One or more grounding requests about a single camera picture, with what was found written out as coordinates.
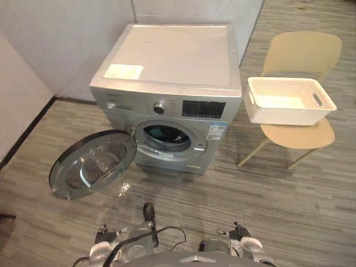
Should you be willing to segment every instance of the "open door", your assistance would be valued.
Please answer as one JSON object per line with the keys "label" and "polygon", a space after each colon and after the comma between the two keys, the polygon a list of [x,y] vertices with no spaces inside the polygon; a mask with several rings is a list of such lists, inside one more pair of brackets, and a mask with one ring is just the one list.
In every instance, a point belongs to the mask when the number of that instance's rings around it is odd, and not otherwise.
{"label": "open door", "polygon": [[129,167],[136,150],[136,141],[125,131],[108,130],[83,138],[52,166],[53,194],[72,200],[107,187]]}

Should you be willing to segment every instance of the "basket handle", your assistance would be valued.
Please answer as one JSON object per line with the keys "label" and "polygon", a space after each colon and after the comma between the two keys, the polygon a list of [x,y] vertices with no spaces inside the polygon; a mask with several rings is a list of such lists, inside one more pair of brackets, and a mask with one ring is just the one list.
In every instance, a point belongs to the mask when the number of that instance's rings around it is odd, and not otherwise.
{"label": "basket handle", "polygon": [[255,99],[254,99],[254,96],[252,95],[250,90],[249,90],[249,97],[250,97],[251,103],[253,105],[255,103]]}
{"label": "basket handle", "polygon": [[315,101],[319,104],[319,106],[321,107],[323,105],[322,101],[320,100],[319,96],[317,95],[317,93],[313,93],[313,97],[315,99]]}

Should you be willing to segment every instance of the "wall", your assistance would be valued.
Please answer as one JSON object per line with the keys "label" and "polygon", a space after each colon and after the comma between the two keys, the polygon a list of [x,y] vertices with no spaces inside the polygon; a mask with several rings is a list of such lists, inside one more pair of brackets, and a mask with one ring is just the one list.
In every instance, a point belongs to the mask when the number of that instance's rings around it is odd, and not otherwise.
{"label": "wall", "polygon": [[52,97],[5,37],[0,36],[0,161]]}
{"label": "wall", "polygon": [[1,0],[3,34],[55,95],[93,100],[89,83],[124,27],[130,0]]}
{"label": "wall", "polygon": [[231,23],[241,62],[263,0],[133,0],[138,23]]}
{"label": "wall", "polygon": [[[263,0],[132,0],[138,23],[229,23],[242,60]],[[134,23],[130,0],[0,0],[0,27],[59,96],[93,100],[91,78]]]}

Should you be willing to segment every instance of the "washing machine top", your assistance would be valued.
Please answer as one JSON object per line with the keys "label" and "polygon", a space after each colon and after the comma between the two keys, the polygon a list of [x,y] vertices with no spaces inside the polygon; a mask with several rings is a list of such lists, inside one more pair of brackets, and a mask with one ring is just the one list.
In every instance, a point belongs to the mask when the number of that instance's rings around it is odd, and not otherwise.
{"label": "washing machine top", "polygon": [[194,96],[241,96],[228,25],[126,27],[91,87]]}

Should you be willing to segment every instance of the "laundry basket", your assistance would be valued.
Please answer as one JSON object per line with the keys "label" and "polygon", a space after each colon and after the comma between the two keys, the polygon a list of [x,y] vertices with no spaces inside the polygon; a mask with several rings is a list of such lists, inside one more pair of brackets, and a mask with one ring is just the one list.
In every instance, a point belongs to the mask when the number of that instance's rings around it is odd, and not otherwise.
{"label": "laundry basket", "polygon": [[244,102],[253,123],[313,125],[336,105],[314,79],[250,77]]}

